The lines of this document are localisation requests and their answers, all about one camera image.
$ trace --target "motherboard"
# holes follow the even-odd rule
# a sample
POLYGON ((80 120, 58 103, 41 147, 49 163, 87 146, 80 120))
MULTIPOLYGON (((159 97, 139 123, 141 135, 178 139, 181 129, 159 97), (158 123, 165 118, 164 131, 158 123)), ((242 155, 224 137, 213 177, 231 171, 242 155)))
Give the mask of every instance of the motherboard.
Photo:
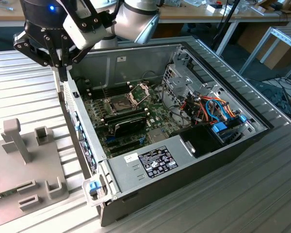
POLYGON ((101 88, 83 102, 108 158, 165 140, 183 125, 164 107, 157 85, 101 88))

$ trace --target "metal shelf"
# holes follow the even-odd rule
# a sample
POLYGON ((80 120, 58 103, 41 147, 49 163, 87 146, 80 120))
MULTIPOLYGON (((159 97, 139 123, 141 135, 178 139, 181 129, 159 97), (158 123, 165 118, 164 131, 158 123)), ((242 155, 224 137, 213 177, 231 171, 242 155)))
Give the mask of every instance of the metal shelf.
MULTIPOLYGON (((257 56, 259 50, 265 45, 267 40, 270 38, 271 35, 274 35, 277 37, 277 40, 271 45, 271 47, 268 49, 268 51, 265 53, 265 55, 260 60, 261 63, 264 63, 266 58, 269 56, 269 54, 274 50, 274 48, 277 46, 279 41, 285 42, 287 45, 291 47, 291 26, 283 26, 283 27, 270 27, 263 38, 260 40, 256 48, 253 50, 241 70, 239 71, 239 74, 242 74, 247 67, 252 63, 252 61, 257 56)), ((287 73, 287 77, 291 75, 291 70, 287 73)))

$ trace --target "white sticker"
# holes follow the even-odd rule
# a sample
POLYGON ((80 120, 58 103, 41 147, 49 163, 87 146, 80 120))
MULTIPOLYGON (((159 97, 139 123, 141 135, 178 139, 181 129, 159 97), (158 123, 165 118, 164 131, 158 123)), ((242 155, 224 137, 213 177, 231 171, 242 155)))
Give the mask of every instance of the white sticker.
POLYGON ((138 159, 138 154, 134 153, 134 154, 130 154, 130 155, 126 155, 124 157, 126 163, 128 164, 129 162, 135 161, 138 159))
POLYGON ((118 57, 117 58, 117 62, 125 62, 126 61, 126 57, 118 57))
POLYGON ((174 165, 176 162, 175 161, 172 161, 171 163, 169 163, 169 166, 172 166, 174 165))

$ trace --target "blue cable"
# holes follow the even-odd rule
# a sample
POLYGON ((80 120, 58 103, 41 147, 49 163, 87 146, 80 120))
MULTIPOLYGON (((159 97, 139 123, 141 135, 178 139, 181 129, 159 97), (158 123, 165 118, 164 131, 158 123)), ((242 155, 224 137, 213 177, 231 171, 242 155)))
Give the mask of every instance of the blue cable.
POLYGON ((208 113, 209 116, 215 118, 218 122, 220 122, 219 118, 217 118, 216 116, 212 115, 212 114, 209 112, 208 104, 209 104, 210 101, 213 101, 213 102, 217 103, 217 104, 219 105, 219 107, 221 108, 221 111, 223 112, 223 114, 226 116, 226 118, 227 118, 227 119, 230 119, 230 116, 227 115, 227 113, 224 111, 222 105, 221 105, 221 104, 219 103, 219 101, 217 101, 217 100, 209 100, 209 101, 207 101, 207 103, 206 103, 206 110, 207 110, 207 113, 208 113))

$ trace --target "white box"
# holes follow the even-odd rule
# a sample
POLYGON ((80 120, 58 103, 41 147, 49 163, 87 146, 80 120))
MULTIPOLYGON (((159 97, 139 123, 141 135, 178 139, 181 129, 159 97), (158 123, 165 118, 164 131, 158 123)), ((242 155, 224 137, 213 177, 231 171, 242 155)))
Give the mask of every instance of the white box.
POLYGON ((216 9, 216 8, 208 5, 206 10, 210 11, 211 13, 219 13, 222 10, 222 8, 216 9))

